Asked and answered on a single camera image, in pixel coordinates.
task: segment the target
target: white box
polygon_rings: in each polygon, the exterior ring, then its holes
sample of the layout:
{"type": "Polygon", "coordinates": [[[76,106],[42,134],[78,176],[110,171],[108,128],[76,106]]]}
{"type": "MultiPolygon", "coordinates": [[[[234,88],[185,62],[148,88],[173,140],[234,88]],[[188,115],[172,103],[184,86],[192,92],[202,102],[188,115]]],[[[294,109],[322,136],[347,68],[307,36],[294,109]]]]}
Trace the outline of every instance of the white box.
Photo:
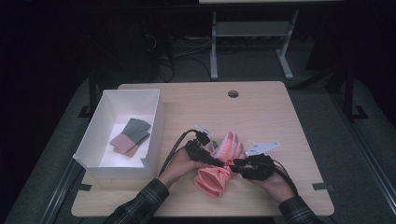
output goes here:
{"type": "Polygon", "coordinates": [[[73,158],[96,178],[156,177],[164,124],[160,90],[105,90],[73,158]],[[109,144],[130,118],[151,124],[149,138],[132,158],[109,144]]]}

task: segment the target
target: table leg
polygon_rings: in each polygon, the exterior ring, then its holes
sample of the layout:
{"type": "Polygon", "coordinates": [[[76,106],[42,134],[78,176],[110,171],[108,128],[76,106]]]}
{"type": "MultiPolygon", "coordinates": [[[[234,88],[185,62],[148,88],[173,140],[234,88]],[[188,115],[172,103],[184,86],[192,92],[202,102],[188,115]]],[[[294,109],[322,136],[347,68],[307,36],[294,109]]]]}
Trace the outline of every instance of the table leg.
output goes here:
{"type": "Polygon", "coordinates": [[[288,30],[286,31],[286,34],[285,34],[285,41],[283,43],[283,46],[282,46],[282,48],[276,50],[277,58],[279,59],[280,65],[282,66],[282,69],[283,69],[283,73],[285,74],[285,77],[287,79],[293,79],[293,73],[290,70],[290,67],[289,67],[288,61],[286,60],[285,55],[286,55],[286,50],[288,49],[288,46],[289,46],[291,35],[293,34],[294,25],[297,20],[298,13],[299,13],[298,10],[295,10],[293,12],[290,22],[289,22],[288,30]]]}

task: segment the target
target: sleeve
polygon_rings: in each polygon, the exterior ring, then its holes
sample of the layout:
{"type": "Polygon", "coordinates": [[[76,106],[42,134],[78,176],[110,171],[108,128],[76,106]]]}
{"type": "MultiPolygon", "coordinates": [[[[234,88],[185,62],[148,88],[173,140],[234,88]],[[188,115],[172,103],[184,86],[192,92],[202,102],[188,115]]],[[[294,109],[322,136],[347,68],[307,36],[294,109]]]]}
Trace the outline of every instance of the sleeve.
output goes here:
{"type": "Polygon", "coordinates": [[[288,224],[322,223],[300,196],[286,200],[278,208],[288,224]]]}
{"type": "Polygon", "coordinates": [[[104,223],[148,223],[168,196],[168,188],[160,180],[153,179],[134,199],[117,207],[104,223]]]}

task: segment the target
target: person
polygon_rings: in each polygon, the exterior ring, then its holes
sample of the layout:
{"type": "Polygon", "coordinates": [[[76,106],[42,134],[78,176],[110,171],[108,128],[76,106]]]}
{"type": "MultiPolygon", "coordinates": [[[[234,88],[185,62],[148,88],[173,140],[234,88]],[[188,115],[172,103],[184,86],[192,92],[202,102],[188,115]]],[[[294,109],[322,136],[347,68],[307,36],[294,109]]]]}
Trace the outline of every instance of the person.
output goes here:
{"type": "MultiPolygon", "coordinates": [[[[182,147],[158,178],[151,180],[134,199],[117,207],[104,223],[149,223],[154,213],[169,196],[169,189],[174,183],[190,171],[208,166],[190,160],[187,150],[182,147]]],[[[304,200],[294,195],[291,187],[280,175],[274,173],[263,181],[249,181],[267,191],[279,203],[278,208],[288,224],[321,223],[304,200]]]]}

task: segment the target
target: metal stand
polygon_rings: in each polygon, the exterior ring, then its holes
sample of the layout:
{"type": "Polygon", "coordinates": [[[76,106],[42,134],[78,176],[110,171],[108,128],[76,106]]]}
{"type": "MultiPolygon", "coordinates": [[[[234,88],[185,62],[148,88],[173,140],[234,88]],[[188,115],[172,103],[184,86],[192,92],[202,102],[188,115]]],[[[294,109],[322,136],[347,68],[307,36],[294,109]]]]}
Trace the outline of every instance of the metal stand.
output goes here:
{"type": "Polygon", "coordinates": [[[276,50],[283,72],[287,79],[293,79],[293,74],[286,60],[286,51],[289,46],[294,24],[299,11],[295,10],[289,21],[217,21],[216,11],[212,21],[212,51],[210,52],[210,78],[219,78],[218,61],[216,57],[216,41],[218,36],[284,36],[285,41],[280,49],[276,50]]]}

